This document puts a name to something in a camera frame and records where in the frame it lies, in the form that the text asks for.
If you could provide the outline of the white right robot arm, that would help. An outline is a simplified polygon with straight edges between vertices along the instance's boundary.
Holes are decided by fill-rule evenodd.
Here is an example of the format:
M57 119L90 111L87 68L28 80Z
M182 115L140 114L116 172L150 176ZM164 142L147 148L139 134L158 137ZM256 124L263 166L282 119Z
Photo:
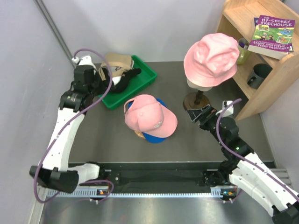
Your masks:
M261 205L275 224L299 222L299 194L280 180L239 136L231 117L223 117L211 105L186 111L192 123L209 131L222 146L226 160L218 170L205 175L208 185L235 185Z

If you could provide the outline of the pink bucket hat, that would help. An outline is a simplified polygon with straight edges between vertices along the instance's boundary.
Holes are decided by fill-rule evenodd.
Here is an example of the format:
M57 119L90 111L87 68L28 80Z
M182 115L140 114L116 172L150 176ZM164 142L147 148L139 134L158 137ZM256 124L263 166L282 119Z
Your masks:
M205 35L187 51L183 66L186 79L200 87L216 87L237 72L238 42L223 33Z

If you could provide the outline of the beige cap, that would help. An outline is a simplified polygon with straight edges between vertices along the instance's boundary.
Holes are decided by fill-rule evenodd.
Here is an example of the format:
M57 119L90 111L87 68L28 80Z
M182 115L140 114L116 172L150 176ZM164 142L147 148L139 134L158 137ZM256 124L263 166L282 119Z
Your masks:
M105 59L111 67L114 84L118 84L123 76L122 74L131 70L135 63L132 56L117 53L107 53Z

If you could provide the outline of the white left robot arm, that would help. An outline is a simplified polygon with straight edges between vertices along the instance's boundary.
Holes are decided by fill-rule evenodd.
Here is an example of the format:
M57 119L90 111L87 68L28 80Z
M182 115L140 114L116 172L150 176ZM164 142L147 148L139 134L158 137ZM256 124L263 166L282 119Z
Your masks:
M69 167L71 148L78 128L89 109L96 105L97 95L106 96L111 84L104 84L90 55L75 56L74 80L60 98L57 120L48 148L38 165L29 170L34 179L34 191L38 186L58 192L72 193L87 181L96 185L105 182L106 174L100 165L87 162Z

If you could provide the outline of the blue baseball cap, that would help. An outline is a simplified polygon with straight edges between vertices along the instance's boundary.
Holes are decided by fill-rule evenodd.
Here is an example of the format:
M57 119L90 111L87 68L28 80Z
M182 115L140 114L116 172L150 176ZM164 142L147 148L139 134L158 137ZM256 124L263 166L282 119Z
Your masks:
M167 107L166 104L159 98L156 98L156 100L161 104L163 105L164 107ZM129 102L128 103L128 108L131 107L131 105L133 104L133 101ZM166 138L159 138L159 137L155 137L155 136L152 136L152 135L149 135L149 134L144 134L144 137L145 137L145 140L150 142L150 143L154 143L154 144L157 144L157 143L161 143L163 142L164 140L166 140Z

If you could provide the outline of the pink baseball cap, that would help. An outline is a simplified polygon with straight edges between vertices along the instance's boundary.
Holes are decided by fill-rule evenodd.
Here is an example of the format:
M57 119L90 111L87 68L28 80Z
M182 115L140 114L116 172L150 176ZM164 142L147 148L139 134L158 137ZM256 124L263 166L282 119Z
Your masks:
M124 122L133 131L168 138L178 126L176 115L154 96L141 94L126 101Z

